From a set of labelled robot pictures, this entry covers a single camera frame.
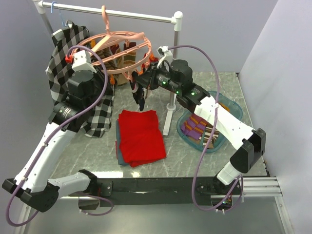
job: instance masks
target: marble table surface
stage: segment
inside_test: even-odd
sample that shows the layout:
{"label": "marble table surface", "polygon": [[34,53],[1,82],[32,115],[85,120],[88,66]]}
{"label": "marble table surface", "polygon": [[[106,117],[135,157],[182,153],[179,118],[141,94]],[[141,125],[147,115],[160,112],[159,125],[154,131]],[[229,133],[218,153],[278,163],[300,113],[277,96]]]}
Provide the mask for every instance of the marble table surface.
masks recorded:
{"label": "marble table surface", "polygon": [[[242,122],[252,126],[236,74],[220,73],[219,76],[220,92],[240,105],[243,110]],[[216,90],[216,81],[213,73],[194,72],[193,79],[195,83],[208,91]],[[122,110],[138,111],[138,106],[132,98],[129,84],[119,86],[115,91],[111,130],[106,132],[102,138],[90,138],[83,133],[76,134],[59,158],[52,178],[69,176],[80,169],[102,172],[103,177],[193,177],[200,157],[200,151],[193,149],[184,142],[176,131],[176,123],[185,111],[178,102],[176,102],[176,112],[173,115],[169,135],[164,136],[167,157],[163,160],[135,168],[118,165],[115,151],[115,121]],[[145,103],[145,111],[157,111],[161,131],[166,119],[166,105],[169,102],[169,95],[168,91],[158,88],[149,93]],[[234,152],[235,149],[226,140],[218,151],[205,155],[198,175],[215,176],[229,161]],[[262,158],[252,167],[247,175],[267,175]]]}

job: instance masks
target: plaid fabric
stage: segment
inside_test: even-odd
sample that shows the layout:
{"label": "plaid fabric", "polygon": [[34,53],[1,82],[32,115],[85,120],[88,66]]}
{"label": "plaid fabric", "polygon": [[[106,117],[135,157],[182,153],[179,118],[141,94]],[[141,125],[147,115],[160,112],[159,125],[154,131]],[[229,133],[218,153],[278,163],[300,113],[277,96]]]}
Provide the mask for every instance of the plaid fabric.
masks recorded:
{"label": "plaid fabric", "polygon": [[[68,49],[88,38],[89,35],[89,31],[85,26],[77,26],[71,21],[67,21],[66,27],[56,31],[52,35],[55,49],[46,69],[46,74],[49,79],[51,96],[55,105],[61,101],[65,91],[68,90],[67,80],[74,73],[71,65],[65,61]],[[111,128],[113,102],[114,87],[105,93],[101,103],[95,107],[89,119],[81,126],[81,129],[87,136],[101,137],[105,131]]]}

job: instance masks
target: blue hanger hook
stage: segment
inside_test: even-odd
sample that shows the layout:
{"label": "blue hanger hook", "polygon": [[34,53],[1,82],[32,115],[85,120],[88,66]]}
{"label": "blue hanger hook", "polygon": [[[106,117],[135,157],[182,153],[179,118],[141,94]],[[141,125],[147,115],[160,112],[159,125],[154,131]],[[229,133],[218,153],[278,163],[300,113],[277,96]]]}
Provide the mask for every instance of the blue hanger hook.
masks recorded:
{"label": "blue hanger hook", "polygon": [[[52,4],[51,4],[51,14],[52,14],[52,12],[53,12],[53,5],[54,5],[55,3],[57,3],[57,2],[56,2],[56,1],[53,1]],[[60,19],[62,20],[62,26],[65,27],[66,25],[65,25],[65,23],[64,23],[64,20],[63,20],[63,17],[62,17],[62,13],[61,13],[60,9],[59,9],[59,16],[60,16]]]}

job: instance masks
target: folded red clothing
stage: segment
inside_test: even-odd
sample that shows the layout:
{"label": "folded red clothing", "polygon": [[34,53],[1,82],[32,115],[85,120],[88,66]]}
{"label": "folded red clothing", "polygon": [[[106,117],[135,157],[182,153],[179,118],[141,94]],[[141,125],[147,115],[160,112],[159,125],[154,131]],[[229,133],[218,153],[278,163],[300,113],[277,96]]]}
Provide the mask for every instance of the folded red clothing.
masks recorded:
{"label": "folded red clothing", "polygon": [[166,157],[156,111],[122,111],[119,115],[120,146],[123,159],[132,167]]}

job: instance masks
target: pink hanger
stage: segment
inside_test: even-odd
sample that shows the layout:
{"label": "pink hanger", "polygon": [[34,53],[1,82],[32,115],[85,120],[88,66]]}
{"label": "pink hanger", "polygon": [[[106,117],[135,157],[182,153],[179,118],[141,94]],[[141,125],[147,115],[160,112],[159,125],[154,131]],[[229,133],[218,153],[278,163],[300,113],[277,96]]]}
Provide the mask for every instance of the pink hanger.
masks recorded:
{"label": "pink hanger", "polygon": [[144,40],[145,35],[143,32],[137,33],[131,36],[123,36],[123,35],[117,35],[117,34],[111,33],[110,28],[109,28],[109,19],[108,19],[108,16],[106,15],[105,6],[102,6],[102,17],[103,17],[104,23],[106,24],[107,35],[92,48],[94,52],[105,49],[111,46],[112,43],[117,44],[123,40],[126,41],[126,45],[128,46],[129,46],[130,40]]}

